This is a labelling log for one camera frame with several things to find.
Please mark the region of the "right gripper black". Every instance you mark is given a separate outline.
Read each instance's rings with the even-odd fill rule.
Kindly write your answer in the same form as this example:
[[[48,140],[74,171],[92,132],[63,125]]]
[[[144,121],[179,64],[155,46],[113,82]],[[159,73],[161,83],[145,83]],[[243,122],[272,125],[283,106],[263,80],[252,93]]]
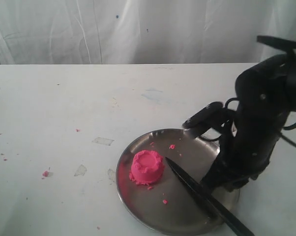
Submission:
[[[201,185],[213,191],[224,187],[231,192],[257,177],[270,163],[270,156],[283,127],[283,112],[254,114],[243,105],[236,111],[237,133],[223,155],[224,162],[215,160],[201,180]]]

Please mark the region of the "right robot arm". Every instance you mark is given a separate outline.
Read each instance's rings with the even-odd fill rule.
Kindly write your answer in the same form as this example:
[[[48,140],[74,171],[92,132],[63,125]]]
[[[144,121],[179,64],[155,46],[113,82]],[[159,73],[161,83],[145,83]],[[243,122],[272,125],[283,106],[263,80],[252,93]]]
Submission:
[[[273,56],[242,72],[235,83],[236,110],[213,102],[198,113],[197,137],[209,129],[220,152],[202,183],[232,191],[255,180],[270,163],[283,130],[296,128],[296,57]]]

